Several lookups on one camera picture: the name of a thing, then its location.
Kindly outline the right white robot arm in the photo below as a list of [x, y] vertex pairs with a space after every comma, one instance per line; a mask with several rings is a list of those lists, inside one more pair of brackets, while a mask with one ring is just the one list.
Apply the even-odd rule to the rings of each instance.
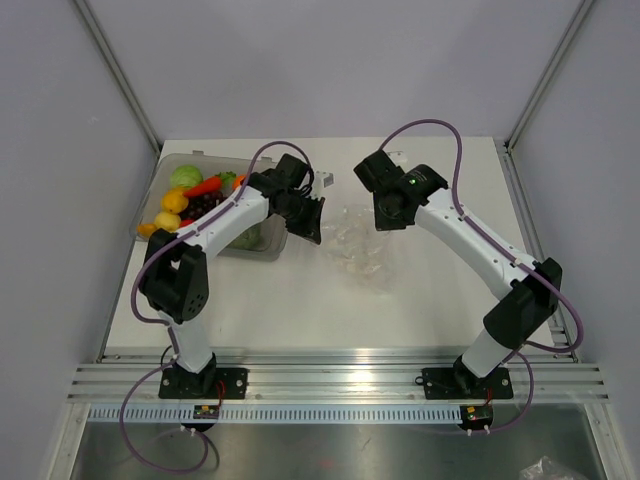
[[404, 171], [378, 150], [356, 165], [354, 173], [373, 196], [375, 227], [403, 230], [416, 225], [435, 235], [485, 282], [498, 303], [483, 318], [483, 329], [452, 367], [454, 386], [476, 396], [490, 375], [519, 350], [555, 313], [562, 269], [549, 258], [538, 262], [502, 239], [491, 245], [454, 206], [447, 181], [426, 165]]

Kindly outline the clear zip top bag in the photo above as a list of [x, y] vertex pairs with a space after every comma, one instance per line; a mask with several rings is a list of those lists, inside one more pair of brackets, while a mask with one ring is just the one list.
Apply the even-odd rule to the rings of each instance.
[[389, 293], [395, 277], [391, 233], [379, 231], [372, 207], [350, 204], [321, 222], [324, 255], [360, 287]]

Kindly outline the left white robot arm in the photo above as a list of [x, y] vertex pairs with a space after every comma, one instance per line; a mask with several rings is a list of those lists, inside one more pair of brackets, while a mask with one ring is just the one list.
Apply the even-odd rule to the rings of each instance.
[[311, 195], [314, 180], [306, 158], [285, 154], [271, 169], [249, 171], [227, 200], [179, 233], [159, 229], [152, 234], [131, 308], [140, 315], [136, 300], [142, 294], [160, 314], [150, 321], [167, 327], [174, 353], [162, 368], [165, 386], [184, 388], [195, 398], [216, 387], [217, 360], [202, 319], [209, 298], [209, 259], [272, 215], [284, 219], [288, 233], [321, 243], [325, 199]]

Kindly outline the green netted melon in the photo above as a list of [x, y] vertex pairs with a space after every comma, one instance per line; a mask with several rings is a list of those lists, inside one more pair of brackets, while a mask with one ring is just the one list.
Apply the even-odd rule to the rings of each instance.
[[262, 236], [262, 224], [256, 224], [245, 230], [236, 237], [229, 248], [247, 251], [262, 251], [265, 249], [265, 242]]

